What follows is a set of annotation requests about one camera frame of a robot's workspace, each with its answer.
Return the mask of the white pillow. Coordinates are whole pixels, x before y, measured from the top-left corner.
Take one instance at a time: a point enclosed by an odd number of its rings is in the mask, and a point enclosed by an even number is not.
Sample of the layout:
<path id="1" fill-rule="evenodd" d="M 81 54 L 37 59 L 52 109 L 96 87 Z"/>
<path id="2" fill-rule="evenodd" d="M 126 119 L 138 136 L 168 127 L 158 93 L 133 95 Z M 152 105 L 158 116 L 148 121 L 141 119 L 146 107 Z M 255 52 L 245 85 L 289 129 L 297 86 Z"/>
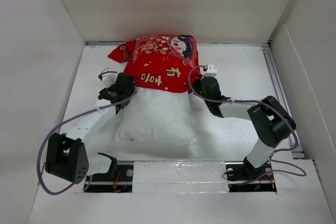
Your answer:
<path id="1" fill-rule="evenodd" d="M 137 88 L 136 94 L 122 110 L 121 122 L 114 139 L 193 144 L 195 134 L 188 92 Z"/>

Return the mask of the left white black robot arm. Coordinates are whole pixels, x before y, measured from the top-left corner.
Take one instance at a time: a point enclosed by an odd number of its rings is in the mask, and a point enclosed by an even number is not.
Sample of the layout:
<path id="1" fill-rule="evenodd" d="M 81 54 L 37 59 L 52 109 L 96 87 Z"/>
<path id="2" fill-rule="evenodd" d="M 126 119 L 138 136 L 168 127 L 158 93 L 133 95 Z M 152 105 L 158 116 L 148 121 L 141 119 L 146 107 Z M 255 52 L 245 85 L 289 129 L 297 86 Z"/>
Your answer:
<path id="1" fill-rule="evenodd" d="M 93 108 L 64 122 L 78 120 L 70 129 L 47 137 L 46 172 L 72 184 L 85 179 L 89 160 L 86 147 L 101 127 L 124 109 L 136 93 L 138 78 L 127 73 L 99 74 L 105 87 L 99 91 Z"/>

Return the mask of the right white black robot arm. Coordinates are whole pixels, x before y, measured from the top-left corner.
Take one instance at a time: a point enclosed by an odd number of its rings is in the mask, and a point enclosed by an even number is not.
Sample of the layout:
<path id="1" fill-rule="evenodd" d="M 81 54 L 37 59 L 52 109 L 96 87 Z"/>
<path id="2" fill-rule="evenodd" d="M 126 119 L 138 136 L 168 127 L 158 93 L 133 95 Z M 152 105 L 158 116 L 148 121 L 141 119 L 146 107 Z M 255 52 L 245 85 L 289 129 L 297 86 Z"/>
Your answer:
<path id="1" fill-rule="evenodd" d="M 192 88 L 213 116 L 249 122 L 257 138 L 242 164 L 225 172 L 227 179 L 247 182 L 271 175 L 272 156 L 289 151 L 279 149 L 279 144 L 289 136 L 297 138 L 296 123 L 280 102 L 271 95 L 261 100 L 233 100 L 222 95 L 216 78 L 206 75 L 199 76 Z"/>

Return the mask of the red cartoon print pillowcase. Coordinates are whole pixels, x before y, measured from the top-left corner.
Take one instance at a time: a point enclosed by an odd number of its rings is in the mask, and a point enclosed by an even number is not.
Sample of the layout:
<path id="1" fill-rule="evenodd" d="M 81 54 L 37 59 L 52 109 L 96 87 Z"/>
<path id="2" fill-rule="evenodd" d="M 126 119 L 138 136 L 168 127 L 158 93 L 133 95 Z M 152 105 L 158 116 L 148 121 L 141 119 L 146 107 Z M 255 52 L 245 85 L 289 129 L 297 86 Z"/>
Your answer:
<path id="1" fill-rule="evenodd" d="M 119 45 L 108 58 L 126 63 L 124 73 L 142 88 L 184 93 L 201 75 L 197 42 L 191 35 L 146 35 Z"/>

